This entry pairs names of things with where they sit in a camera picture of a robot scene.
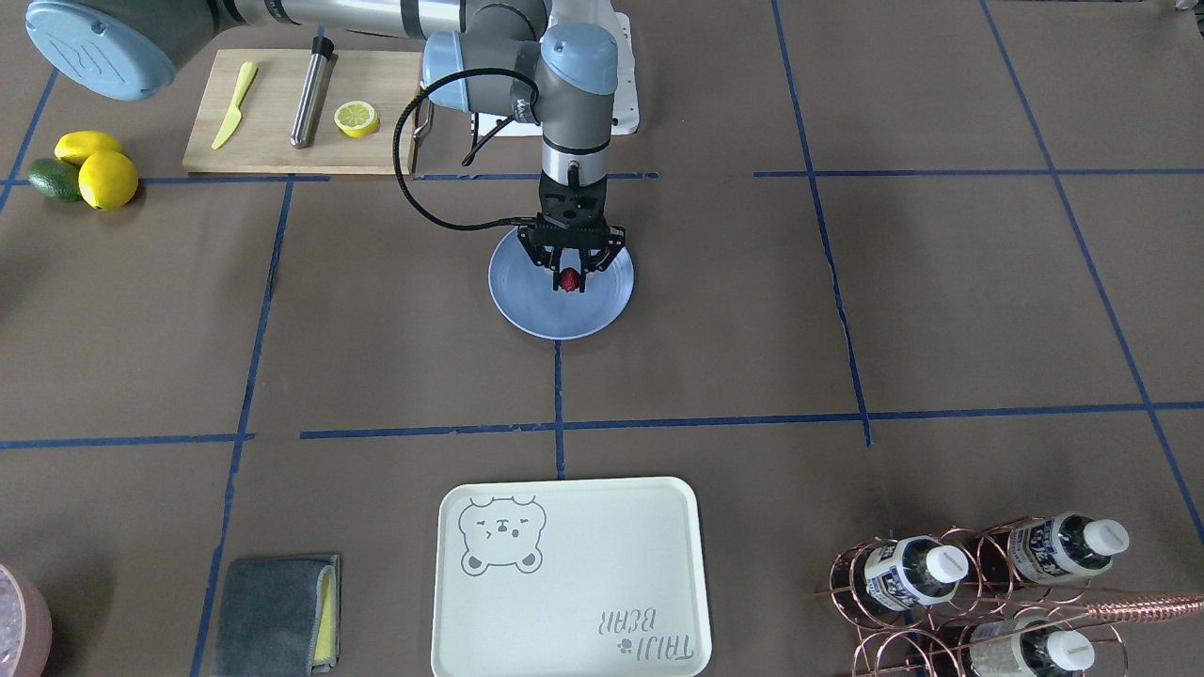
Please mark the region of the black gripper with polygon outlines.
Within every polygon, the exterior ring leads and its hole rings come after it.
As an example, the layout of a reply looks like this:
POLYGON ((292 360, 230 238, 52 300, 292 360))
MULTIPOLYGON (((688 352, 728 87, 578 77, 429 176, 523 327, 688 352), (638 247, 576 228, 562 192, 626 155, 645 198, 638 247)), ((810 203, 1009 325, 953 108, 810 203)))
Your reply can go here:
POLYGON ((626 231, 610 226, 604 214, 608 177, 594 183, 563 184, 539 176, 539 212, 517 222, 517 240, 530 261, 550 273, 551 292, 563 292, 563 251, 578 253, 576 292, 584 294, 590 273, 610 267, 626 248, 626 231))

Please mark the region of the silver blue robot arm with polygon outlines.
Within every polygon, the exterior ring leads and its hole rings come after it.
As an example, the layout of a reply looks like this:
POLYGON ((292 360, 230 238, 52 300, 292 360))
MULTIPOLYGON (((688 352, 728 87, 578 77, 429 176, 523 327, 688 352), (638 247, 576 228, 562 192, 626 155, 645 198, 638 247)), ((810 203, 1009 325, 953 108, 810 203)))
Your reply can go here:
POLYGON ((585 292, 622 253, 604 217, 619 45, 606 27, 550 20, 549 1, 33 1, 26 35, 73 82, 118 102, 171 86, 199 51, 234 27, 318 24, 421 39, 423 102, 542 133, 541 210, 513 218, 553 288, 585 292))

